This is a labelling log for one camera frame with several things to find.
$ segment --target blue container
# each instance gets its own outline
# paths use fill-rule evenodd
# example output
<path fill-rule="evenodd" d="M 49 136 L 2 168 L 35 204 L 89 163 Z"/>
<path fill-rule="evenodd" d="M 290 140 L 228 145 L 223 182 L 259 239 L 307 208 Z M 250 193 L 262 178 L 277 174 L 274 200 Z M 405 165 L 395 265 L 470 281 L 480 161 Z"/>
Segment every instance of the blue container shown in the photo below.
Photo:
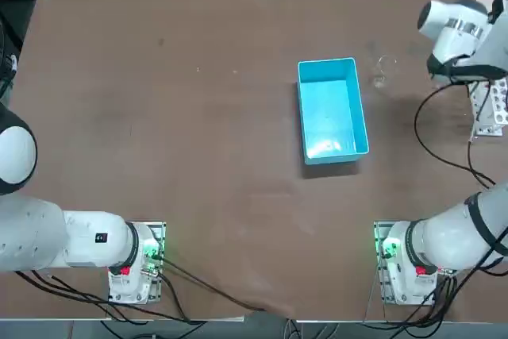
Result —
<path fill-rule="evenodd" d="M 306 164 L 352 162 L 368 153 L 353 58 L 298 63 L 298 98 Z"/>

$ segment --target power cable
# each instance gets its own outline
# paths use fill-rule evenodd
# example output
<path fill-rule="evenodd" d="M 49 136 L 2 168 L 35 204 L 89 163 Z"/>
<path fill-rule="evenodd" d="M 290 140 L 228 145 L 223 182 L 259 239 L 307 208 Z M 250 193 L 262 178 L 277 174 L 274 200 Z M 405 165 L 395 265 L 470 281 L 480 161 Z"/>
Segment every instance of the power cable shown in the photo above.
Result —
<path fill-rule="evenodd" d="M 41 281 L 44 285 L 48 286 L 48 287 L 51 287 L 53 289 L 56 289 L 56 290 L 60 290 L 60 291 L 66 291 L 68 293 L 71 293 L 71 294 L 75 294 L 75 295 L 80 295 L 82 296 L 83 298 L 85 299 L 88 299 L 88 300 L 97 300 L 97 301 L 101 301 L 101 300 L 104 300 L 104 299 L 101 299 L 100 297 L 98 297 L 97 295 L 93 295 L 93 294 L 89 294 L 89 293 L 83 293 L 81 291 L 78 291 L 76 290 L 75 288 L 71 287 L 70 285 L 68 285 L 67 283 L 65 283 L 63 280 L 61 280 L 60 278 L 54 276 L 54 275 L 51 275 L 51 278 L 54 279 L 56 282 L 58 283 L 61 283 L 63 285 L 63 287 L 61 286 L 58 286 L 58 285 L 55 285 L 54 283 L 51 283 L 49 281 L 47 281 L 46 279 L 44 279 L 44 277 L 42 277 L 38 272 L 36 272 L 35 270 L 32 270 L 32 274 L 39 280 Z M 135 325 L 135 326 L 144 326 L 146 325 L 148 322 L 135 322 L 135 321 L 132 321 L 130 319 L 128 319 L 116 306 L 111 306 L 111 308 L 117 312 L 118 315 L 120 315 L 123 320 L 121 319 L 118 319 L 116 316 L 114 316 L 113 314 L 111 314 L 107 309 L 105 309 L 104 307 L 102 307 L 100 304 L 95 304 L 99 309 L 101 309 L 102 311 L 104 311 L 104 313 L 108 316 L 110 316 L 113 320 L 115 321 L 118 321 L 118 322 L 125 322 L 125 323 L 130 323 L 131 325 Z"/>
<path fill-rule="evenodd" d="M 413 121 L 413 130 L 414 130 L 414 135 L 415 137 L 417 138 L 418 140 L 418 143 L 420 144 L 420 146 L 423 147 L 424 150 L 427 151 L 428 154 L 430 154 L 432 157 L 434 157 L 435 159 L 439 160 L 440 162 L 442 163 L 445 163 L 449 166 L 452 166 L 452 167 L 455 167 L 455 168 L 460 168 L 461 170 L 465 170 L 467 172 L 470 172 L 470 173 L 474 173 L 476 174 L 478 177 L 486 180 L 487 182 L 491 183 L 492 185 L 495 185 L 495 181 L 492 180 L 491 178 L 489 178 L 488 176 L 486 176 L 485 174 L 483 174 L 482 172 L 479 172 L 479 171 L 476 171 L 476 170 L 471 170 L 470 168 L 468 167 L 465 167 L 461 164 L 457 164 L 457 163 L 453 163 L 452 161 L 450 160 L 446 160 L 445 158 L 441 157 L 441 156 L 438 156 L 435 152 L 433 152 L 429 147 L 427 147 L 427 145 L 421 140 L 420 138 L 420 133 L 418 132 L 418 117 L 420 116 L 420 113 L 421 113 L 421 110 L 423 109 L 423 106 L 425 106 L 425 104 L 432 98 L 434 97 L 436 94 L 442 92 L 442 91 L 445 91 L 446 89 L 449 89 L 450 87 L 458 87 L 458 86 L 464 86 L 464 83 L 450 83 L 448 85 L 444 85 L 443 87 L 440 87 L 438 89 L 436 89 L 435 91 L 433 91 L 431 94 L 429 94 L 420 104 L 420 106 L 417 108 L 417 111 L 416 111 L 416 114 L 414 115 L 414 121 Z"/>
<path fill-rule="evenodd" d="M 185 337 L 188 337 L 191 335 L 194 331 L 197 331 L 198 329 L 201 329 L 207 322 L 201 323 L 199 326 L 196 326 L 190 330 L 188 330 L 186 333 L 183 333 L 179 337 L 176 337 L 175 339 L 183 339 Z M 159 335 L 158 333 L 141 333 L 139 335 L 136 335 L 135 337 L 132 337 L 131 339 L 141 339 L 141 338 L 149 338 L 153 339 L 155 336 L 156 339 L 167 339 L 166 337 L 163 337 L 162 335 Z"/>
<path fill-rule="evenodd" d="M 289 337 L 291 337 L 291 335 L 293 333 L 297 333 L 298 335 L 298 338 L 299 339 L 302 339 L 302 333 L 298 330 L 298 327 L 296 326 L 296 323 L 294 323 L 294 321 L 292 319 L 289 320 L 289 323 L 294 327 L 294 331 L 290 334 Z"/>
<path fill-rule="evenodd" d="M 173 284 L 171 283 L 171 281 L 169 280 L 168 277 L 166 277 L 164 274 L 160 273 L 159 274 L 159 277 L 164 281 L 164 283 L 166 283 L 167 287 L 169 287 L 169 290 L 171 292 L 171 295 L 173 296 L 173 301 L 175 302 L 175 306 L 176 306 L 176 309 L 178 310 L 179 314 L 180 314 L 180 317 L 186 321 L 187 323 L 190 322 L 191 320 L 185 315 L 185 313 L 183 312 L 183 308 L 182 308 L 182 305 L 180 304 L 180 301 L 178 299 L 178 295 L 176 294 L 176 290 L 175 288 L 173 287 Z"/>
<path fill-rule="evenodd" d="M 179 265 L 175 264 L 174 262 L 172 262 L 170 260 L 167 260 L 167 259 L 165 259 L 165 258 L 163 258 L 161 256 L 158 256 L 158 255 L 154 255 L 154 256 L 152 256 L 152 258 L 154 260 L 162 260 L 164 263 L 170 265 L 171 267 L 175 268 L 179 272 L 182 272 L 183 274 L 185 274 L 188 277 L 192 278 L 194 281 L 200 283 L 204 287 L 210 289 L 211 291 L 219 294 L 221 297 L 224 297 L 224 298 L 228 299 L 229 301 L 237 304 L 240 307 L 243 307 L 243 308 L 245 308 L 247 310 L 251 310 L 251 311 L 266 311 L 265 309 L 249 305 L 248 303 L 242 302 L 242 301 L 232 297 L 231 295 L 225 293 L 224 291 L 219 290 L 216 287 L 214 287 L 214 286 L 210 285 L 209 283 L 203 281 L 202 279 L 198 278 L 196 275 L 193 275 L 193 274 L 189 273 L 187 270 L 181 268 Z"/>
<path fill-rule="evenodd" d="M 108 305 L 108 306 L 121 306 L 121 307 L 123 307 L 125 309 L 140 311 L 141 313 L 146 313 L 146 314 L 150 314 L 150 315 L 154 315 L 154 316 L 162 317 L 162 318 L 166 318 L 166 319 L 172 319 L 172 320 L 175 320 L 175 321 L 178 321 L 178 322 L 185 322 L 181 318 L 172 317 L 171 315 L 159 313 L 157 311 L 151 311 L 151 310 L 148 310 L 148 309 L 144 309 L 144 308 L 141 308 L 141 307 L 138 307 L 138 306 L 134 306 L 134 305 L 128 305 L 128 304 L 125 304 L 125 303 L 106 301 L 105 299 L 101 299 L 100 297 L 98 297 L 96 295 L 94 295 L 94 298 L 96 298 L 97 300 L 96 301 L 90 301 L 89 299 L 78 298 L 78 297 L 76 297 L 74 295 L 64 294 L 63 292 L 56 291 L 56 290 L 53 290 L 52 288 L 48 288 L 48 287 L 45 287 L 43 285 L 40 285 L 38 282 L 36 282 L 35 280 L 31 279 L 30 277 L 28 277 L 26 274 L 23 274 L 22 272 L 15 272 L 15 273 L 19 277 L 21 277 L 24 281 L 26 281 L 27 283 L 30 283 L 32 286 L 36 287 L 39 290 L 45 291 L 45 292 L 47 292 L 49 294 L 52 294 L 52 295 L 57 295 L 57 296 L 62 297 L 62 298 L 70 299 L 72 301 L 81 302 L 81 303 L 90 303 L 90 304 L 94 304 L 94 305 L 100 304 L 100 305 Z M 192 325 L 199 325 L 201 323 L 202 322 L 199 322 L 199 321 L 192 321 L 191 324 Z"/>
<path fill-rule="evenodd" d="M 118 335 L 117 333 L 115 333 L 106 323 L 104 323 L 103 321 L 99 321 L 99 323 L 101 325 L 104 326 L 105 329 L 107 329 L 113 336 L 117 337 L 118 339 L 124 339 L 123 337 L 121 337 L 120 335 Z"/>
<path fill-rule="evenodd" d="M 475 87 L 471 90 L 471 94 L 476 91 L 478 86 L 479 86 L 479 82 L 476 83 Z M 480 108 L 478 110 L 478 113 L 476 114 L 476 117 L 475 117 L 476 121 L 479 121 L 479 117 L 480 117 L 483 109 L 485 108 L 485 105 L 487 104 L 487 100 L 489 99 L 490 95 L 491 95 L 491 86 L 489 85 L 489 87 L 487 88 L 487 93 L 485 94 L 485 97 L 483 98 L 482 105 L 480 106 Z M 473 168 L 473 164 L 472 164 L 472 160 L 471 160 L 471 146 L 472 146 L 473 133 L 474 133 L 474 131 L 471 131 L 471 136 L 470 136 L 470 138 L 468 140 L 468 153 L 467 153 L 467 157 L 468 157 L 469 170 L 471 171 L 473 177 L 476 179 L 476 181 L 478 183 L 480 183 L 484 188 L 489 189 L 490 186 L 488 184 L 486 184 L 484 181 L 481 180 L 481 178 L 477 175 L 477 171 Z"/>

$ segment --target brown tabletop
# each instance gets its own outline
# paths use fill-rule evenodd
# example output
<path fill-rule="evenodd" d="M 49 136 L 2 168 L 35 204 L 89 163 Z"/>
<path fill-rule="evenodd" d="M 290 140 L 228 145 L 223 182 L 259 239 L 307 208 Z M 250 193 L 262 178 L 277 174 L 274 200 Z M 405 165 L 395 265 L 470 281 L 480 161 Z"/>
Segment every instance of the brown tabletop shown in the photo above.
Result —
<path fill-rule="evenodd" d="M 416 23 L 428 0 L 39 0 L 12 109 L 35 132 L 37 173 L 23 190 L 64 209 L 167 222 L 168 255 L 239 299 L 299 319 L 361 320 L 376 266 L 375 220 L 431 216 L 479 185 L 413 135 L 433 89 L 432 44 Z M 372 86 L 376 60 L 398 73 Z M 357 164 L 302 165 L 296 67 L 356 58 L 371 151 Z M 464 89 L 436 97 L 421 135 L 465 163 Z M 504 139 L 474 145 L 501 180 Z M 104 270 L 63 272 L 106 289 Z M 195 318 L 245 313 L 172 276 Z M 1 316 L 103 317 L 3 274 Z M 475 275 L 449 320 L 506 322 L 503 279 Z M 158 306 L 176 314 L 171 297 Z M 407 310 L 387 308 L 387 318 Z M 143 314 L 132 314 L 142 318 Z M 368 319 L 383 319 L 379 288 Z"/>

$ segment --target robotic arm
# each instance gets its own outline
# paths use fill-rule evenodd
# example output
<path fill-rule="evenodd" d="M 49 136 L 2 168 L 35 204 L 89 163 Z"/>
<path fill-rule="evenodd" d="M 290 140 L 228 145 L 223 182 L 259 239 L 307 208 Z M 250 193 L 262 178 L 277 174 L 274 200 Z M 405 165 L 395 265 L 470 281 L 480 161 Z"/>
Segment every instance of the robotic arm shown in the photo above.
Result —
<path fill-rule="evenodd" d="M 502 99 L 493 99 L 487 113 L 498 118 L 496 110 L 500 110 L 505 115 L 503 121 L 508 111 L 504 79 L 508 75 L 507 5 L 506 0 L 494 0 L 488 13 L 485 6 L 474 0 L 452 4 L 432 0 L 418 20 L 420 32 L 436 41 L 427 61 L 432 76 L 464 82 L 487 81 L 490 87 L 495 86 L 495 80 L 503 79 L 504 85 L 499 91 L 496 89 L 494 97 Z M 438 274 L 476 266 L 508 226 L 507 205 L 508 183 L 504 183 L 474 194 L 432 218 L 395 222 L 379 247 L 380 256 L 386 261 L 394 301 L 421 304 L 436 288 Z M 483 266 L 504 256 L 508 256 L 508 238 L 495 245 Z"/>
<path fill-rule="evenodd" d="M 492 11 L 475 0 L 432 0 L 421 11 L 418 30 L 436 41 L 427 69 L 446 80 L 483 81 L 508 75 L 506 0 Z"/>
<path fill-rule="evenodd" d="M 164 224 L 125 222 L 103 211 L 61 210 L 15 192 L 29 181 L 36 164 L 32 131 L 0 103 L 0 272 L 108 267 L 115 302 L 159 300 L 161 263 L 152 255 L 163 255 Z"/>

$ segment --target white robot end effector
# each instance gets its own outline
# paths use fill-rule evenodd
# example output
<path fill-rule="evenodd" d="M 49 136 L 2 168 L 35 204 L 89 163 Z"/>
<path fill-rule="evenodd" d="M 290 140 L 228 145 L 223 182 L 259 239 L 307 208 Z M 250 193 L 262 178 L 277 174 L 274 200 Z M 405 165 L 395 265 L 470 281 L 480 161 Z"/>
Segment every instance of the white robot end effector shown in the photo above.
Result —
<path fill-rule="evenodd" d="M 508 75 L 508 2 L 492 11 L 476 0 L 432 0 L 420 13 L 418 30 L 435 41 L 427 68 L 453 81 L 493 81 Z"/>
<path fill-rule="evenodd" d="M 420 13 L 418 30 L 435 41 L 427 59 L 431 76 L 468 85 L 473 134 L 501 137 L 508 125 L 508 1 L 487 5 L 432 0 Z"/>
<path fill-rule="evenodd" d="M 162 263 L 153 256 L 164 256 L 165 224 L 20 195 L 36 165 L 32 131 L 0 103 L 0 272 L 104 267 L 115 302 L 160 300 Z"/>

